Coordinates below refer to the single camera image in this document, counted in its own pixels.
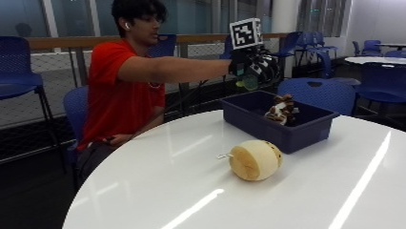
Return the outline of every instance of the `window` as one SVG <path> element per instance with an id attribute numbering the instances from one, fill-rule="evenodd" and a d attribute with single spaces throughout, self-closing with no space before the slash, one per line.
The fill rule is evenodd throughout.
<path id="1" fill-rule="evenodd" d="M 96 0 L 101 35 L 119 35 L 115 18 L 112 16 L 112 4 L 113 0 Z"/>
<path id="2" fill-rule="evenodd" d="M 161 33 L 212 33 L 212 0 L 163 0 L 168 20 Z"/>
<path id="3" fill-rule="evenodd" d="M 91 36 L 93 25 L 88 1 L 52 0 L 59 36 Z"/>
<path id="4" fill-rule="evenodd" d="M 340 36 L 346 0 L 302 0 L 297 31 L 322 31 Z"/>
<path id="5" fill-rule="evenodd" d="M 272 31 L 272 7 L 273 7 L 273 0 L 265 0 L 264 1 L 264 15 L 261 18 L 263 32 Z"/>
<path id="6" fill-rule="evenodd" d="M 2 0 L 0 28 L 0 35 L 47 37 L 42 0 Z"/>
<path id="7" fill-rule="evenodd" d="M 237 20 L 257 17 L 257 0 L 237 0 Z"/>

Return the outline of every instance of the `white round table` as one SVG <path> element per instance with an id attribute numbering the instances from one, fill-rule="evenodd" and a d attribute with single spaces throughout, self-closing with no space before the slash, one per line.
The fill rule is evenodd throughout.
<path id="1" fill-rule="evenodd" d="M 406 44 L 394 44 L 394 43 L 376 44 L 376 46 L 396 48 L 398 51 L 401 51 L 404 48 L 406 48 Z"/>
<path id="2" fill-rule="evenodd" d="M 366 62 L 378 62 L 386 64 L 406 64 L 406 58 L 397 58 L 397 57 L 357 56 L 357 57 L 346 57 L 344 60 L 353 64 L 365 64 Z"/>
<path id="3" fill-rule="evenodd" d="M 277 173 L 257 182 L 217 159 L 248 139 L 223 111 L 137 136 L 84 183 L 64 229 L 405 228 L 404 132 L 340 116 L 329 139 L 284 155 Z"/>

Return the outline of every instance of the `navy blue bin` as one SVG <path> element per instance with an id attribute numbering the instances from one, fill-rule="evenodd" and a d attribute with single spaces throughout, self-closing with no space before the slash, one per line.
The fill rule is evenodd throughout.
<path id="1" fill-rule="evenodd" d="M 264 116 L 274 105 L 274 96 L 256 91 L 221 99 L 224 117 L 244 132 L 273 143 L 285 154 L 292 154 L 329 137 L 333 118 L 340 114 L 294 101 L 300 110 L 294 114 L 294 124 L 281 125 Z"/>

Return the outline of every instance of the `chair leg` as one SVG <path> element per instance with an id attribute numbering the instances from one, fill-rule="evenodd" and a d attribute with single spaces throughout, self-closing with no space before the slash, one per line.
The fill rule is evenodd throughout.
<path id="1" fill-rule="evenodd" d="M 40 97 L 40 106 L 42 106 L 43 116 L 44 116 L 44 119 L 46 119 L 47 130 L 50 132 L 55 147 L 60 151 L 63 169 L 64 169 L 64 172 L 67 173 L 68 171 L 67 171 L 67 165 L 66 165 L 67 164 L 66 163 L 66 152 L 64 152 L 64 149 L 63 149 L 60 138 L 58 136 L 58 131 L 56 131 L 56 128 L 55 128 L 55 119 L 54 119 L 54 115 L 52 115 L 52 112 L 51 112 L 51 107 L 50 107 L 50 103 L 48 103 L 48 99 L 47 99 L 47 95 L 46 95 L 43 86 L 38 87 L 36 93 L 39 94 L 39 97 Z"/>

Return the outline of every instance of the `wall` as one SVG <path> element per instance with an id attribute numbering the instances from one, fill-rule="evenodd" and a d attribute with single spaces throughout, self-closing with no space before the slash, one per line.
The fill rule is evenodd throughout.
<path id="1" fill-rule="evenodd" d="M 365 40 L 378 39 L 382 43 L 406 43 L 406 1 L 354 0 L 346 39 L 346 54 L 354 54 L 352 42 L 361 46 Z"/>

